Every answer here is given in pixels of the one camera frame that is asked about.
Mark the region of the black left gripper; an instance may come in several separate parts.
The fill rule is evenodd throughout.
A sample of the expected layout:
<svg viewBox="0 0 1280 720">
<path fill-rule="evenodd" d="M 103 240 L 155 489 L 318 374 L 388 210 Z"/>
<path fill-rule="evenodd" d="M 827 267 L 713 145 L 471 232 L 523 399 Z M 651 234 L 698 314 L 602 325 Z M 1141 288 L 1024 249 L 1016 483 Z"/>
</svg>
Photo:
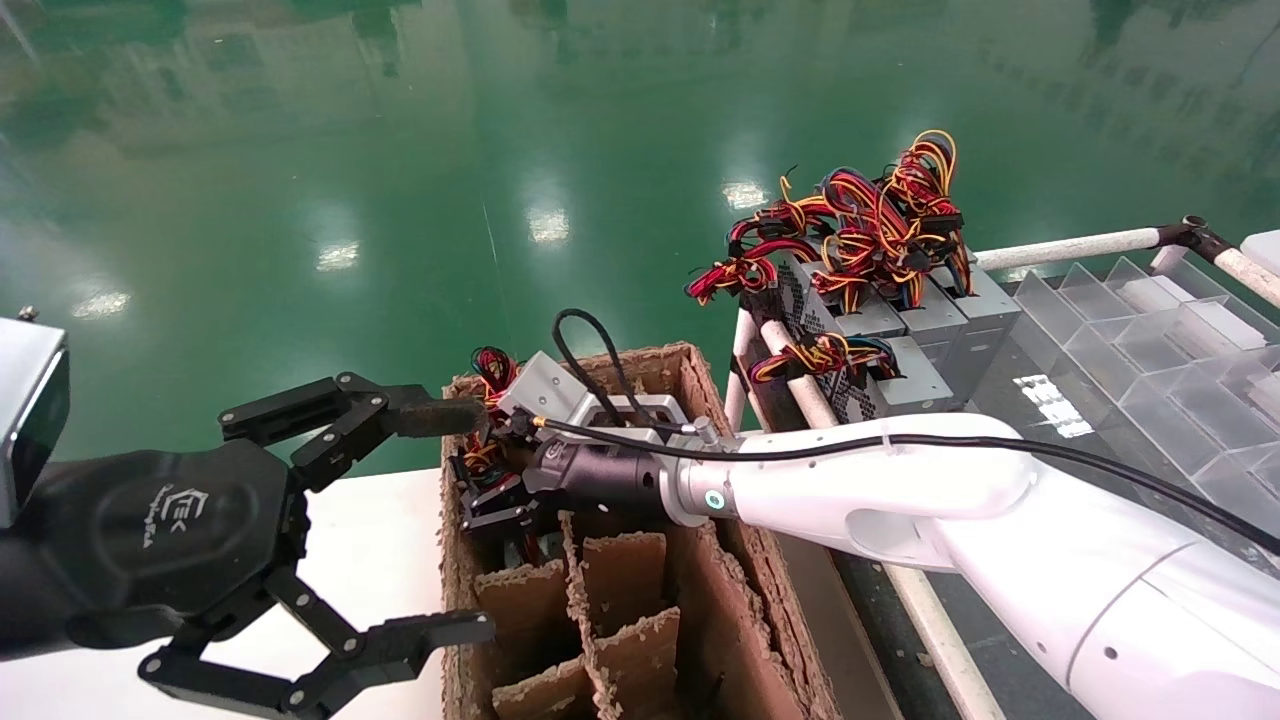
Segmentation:
<svg viewBox="0 0 1280 720">
<path fill-rule="evenodd" d="M 47 466 L 26 505 L 26 648 L 124 650 L 186 623 L 221 637 L 305 553 L 291 468 L 246 439 Z"/>
</svg>

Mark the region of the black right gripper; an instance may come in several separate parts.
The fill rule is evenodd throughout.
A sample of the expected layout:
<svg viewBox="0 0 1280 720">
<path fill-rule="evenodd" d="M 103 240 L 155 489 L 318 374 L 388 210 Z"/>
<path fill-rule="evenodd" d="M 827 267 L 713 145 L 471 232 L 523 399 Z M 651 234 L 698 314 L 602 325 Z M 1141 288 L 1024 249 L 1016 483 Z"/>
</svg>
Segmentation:
<svg viewBox="0 0 1280 720">
<path fill-rule="evenodd" d="M 393 436 L 466 434 L 486 418 L 481 401 L 436 398 L 422 386 L 380 386 L 347 372 L 221 413 L 225 441 L 261 447 L 312 432 L 291 455 L 297 484 L 320 492 Z M 648 451 L 552 439 L 532 456 L 526 445 L 470 445 L 451 455 L 462 495 L 462 530 L 479 541 L 509 541 L 540 527 L 541 505 L 666 520 L 662 464 Z M 497 488 L 518 478 L 524 488 Z M 297 679 L 204 660 L 204 651 L 238 621 L 283 607 L 328 650 Z M 172 641 L 138 666 L 154 689 L 195 705 L 261 719 L 332 719 L 364 691 L 417 679 L 445 647 L 480 644 L 495 623 L 479 611 L 396 618 L 356 630 L 283 568 L 252 579 L 228 600 L 184 621 Z"/>
</svg>

